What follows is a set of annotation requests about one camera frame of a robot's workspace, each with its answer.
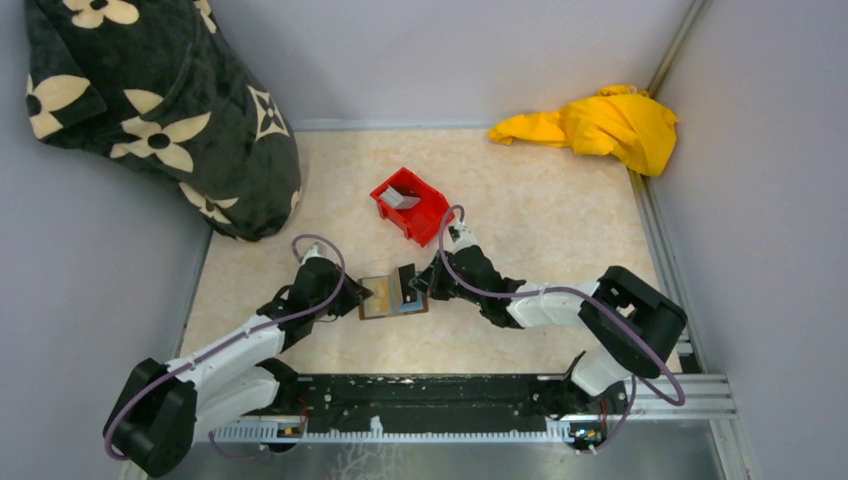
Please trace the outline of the black credit card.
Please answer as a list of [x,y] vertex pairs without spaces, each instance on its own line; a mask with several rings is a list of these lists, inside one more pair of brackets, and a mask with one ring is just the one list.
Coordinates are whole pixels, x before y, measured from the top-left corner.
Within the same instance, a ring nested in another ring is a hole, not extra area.
[[416,276],[414,263],[401,265],[397,268],[397,304],[398,307],[412,304],[418,300],[418,292],[412,287],[411,282]]

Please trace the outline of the yellow credit card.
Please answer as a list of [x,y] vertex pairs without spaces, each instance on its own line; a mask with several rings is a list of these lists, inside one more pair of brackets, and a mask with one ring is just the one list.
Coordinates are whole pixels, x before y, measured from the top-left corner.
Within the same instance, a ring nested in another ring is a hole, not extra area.
[[366,278],[362,285],[373,291],[374,295],[363,303],[365,318],[383,317],[391,312],[388,278]]

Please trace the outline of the brown leather card holder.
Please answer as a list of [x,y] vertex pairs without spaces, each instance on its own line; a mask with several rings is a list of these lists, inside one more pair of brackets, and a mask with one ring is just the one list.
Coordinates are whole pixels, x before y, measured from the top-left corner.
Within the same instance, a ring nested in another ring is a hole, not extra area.
[[360,278],[358,282],[372,293],[359,306],[361,320],[414,315],[429,310],[427,298],[414,289],[403,288],[395,274]]

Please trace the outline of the red plastic bin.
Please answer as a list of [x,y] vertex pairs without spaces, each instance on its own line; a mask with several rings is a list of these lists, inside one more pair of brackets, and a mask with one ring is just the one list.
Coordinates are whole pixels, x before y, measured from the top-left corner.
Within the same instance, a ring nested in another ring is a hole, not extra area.
[[[409,188],[420,197],[420,202],[408,210],[393,210],[380,199],[380,194],[388,186]],[[394,224],[406,239],[421,247],[426,247],[437,236],[440,222],[449,209],[447,199],[440,191],[405,167],[372,190],[370,197],[376,202],[378,214],[382,219]]]

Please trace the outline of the grey cards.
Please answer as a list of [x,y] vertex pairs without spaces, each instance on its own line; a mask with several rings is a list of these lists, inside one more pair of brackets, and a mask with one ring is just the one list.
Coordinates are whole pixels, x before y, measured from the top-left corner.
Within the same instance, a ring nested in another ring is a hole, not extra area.
[[406,187],[388,186],[380,194],[380,199],[391,209],[396,211],[408,210],[420,202],[420,197]]

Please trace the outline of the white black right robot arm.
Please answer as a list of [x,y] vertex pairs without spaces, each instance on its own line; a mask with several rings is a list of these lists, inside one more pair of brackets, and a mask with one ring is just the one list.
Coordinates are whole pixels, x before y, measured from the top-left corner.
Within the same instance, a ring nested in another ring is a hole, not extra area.
[[635,376],[672,379],[667,361],[687,316],[681,307],[622,266],[598,279],[568,285],[532,283],[499,273],[463,222],[449,226],[449,250],[408,284],[433,300],[462,299],[499,328],[585,327],[598,346],[570,368],[563,398],[590,411],[611,385]]

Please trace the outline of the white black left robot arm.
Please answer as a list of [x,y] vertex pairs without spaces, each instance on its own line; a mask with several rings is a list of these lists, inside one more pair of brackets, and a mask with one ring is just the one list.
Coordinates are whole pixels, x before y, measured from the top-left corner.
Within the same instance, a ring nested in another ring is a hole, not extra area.
[[103,428],[107,454],[158,478],[241,416],[303,416],[298,373],[279,354],[317,321],[343,317],[372,295],[313,244],[293,282],[233,332],[182,358],[148,358],[133,368]]

